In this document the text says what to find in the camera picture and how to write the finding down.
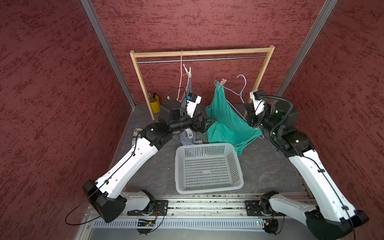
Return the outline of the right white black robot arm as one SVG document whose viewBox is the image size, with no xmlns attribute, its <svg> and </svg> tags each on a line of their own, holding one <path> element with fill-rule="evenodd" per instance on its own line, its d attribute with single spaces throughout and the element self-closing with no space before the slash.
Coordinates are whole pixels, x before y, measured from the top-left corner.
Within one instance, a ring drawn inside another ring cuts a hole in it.
<svg viewBox="0 0 384 240">
<path fill-rule="evenodd" d="M 293 103 L 262 90 L 250 93 L 245 104 L 249 126 L 266 131 L 278 151 L 294 165 L 316 205 L 305 205 L 277 191 L 263 194 L 256 210 L 263 215 L 264 230 L 278 235 L 283 225 L 275 218 L 282 214 L 304 224 L 318 240 L 338 240 L 369 221 L 368 215 L 347 200 L 322 164 L 309 137 L 296 129 L 298 112 Z"/>
</svg>

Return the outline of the green tank top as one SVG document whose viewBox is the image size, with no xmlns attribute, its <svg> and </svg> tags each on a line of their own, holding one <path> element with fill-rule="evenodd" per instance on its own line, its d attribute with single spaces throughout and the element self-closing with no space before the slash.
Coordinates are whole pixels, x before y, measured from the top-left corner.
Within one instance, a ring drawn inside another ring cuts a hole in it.
<svg viewBox="0 0 384 240">
<path fill-rule="evenodd" d="M 212 103 L 206 107 L 206 114 L 216 119 L 206 132 L 209 143 L 230 143 L 239 156 L 248 145 L 262 135 L 260 129 L 250 127 L 235 113 L 226 99 L 224 88 L 219 83 L 216 84 Z"/>
</svg>

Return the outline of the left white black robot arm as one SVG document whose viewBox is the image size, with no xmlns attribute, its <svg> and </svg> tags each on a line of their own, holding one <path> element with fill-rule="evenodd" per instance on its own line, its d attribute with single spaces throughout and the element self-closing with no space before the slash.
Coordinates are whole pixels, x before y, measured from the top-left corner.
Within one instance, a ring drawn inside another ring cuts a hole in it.
<svg viewBox="0 0 384 240">
<path fill-rule="evenodd" d="M 151 211 L 154 201 L 146 191 L 130 193 L 126 199 L 121 192 L 141 166 L 166 145 L 176 133 L 190 129 L 205 133 L 216 121 L 195 113 L 197 103 L 187 101 L 183 107 L 178 101 L 170 100 L 161 105 L 159 120 L 146 126 L 136 137 L 135 145 L 107 173 L 96 181 L 88 180 L 83 185 L 87 201 L 101 218 L 110 223 L 123 211 Z"/>
</svg>

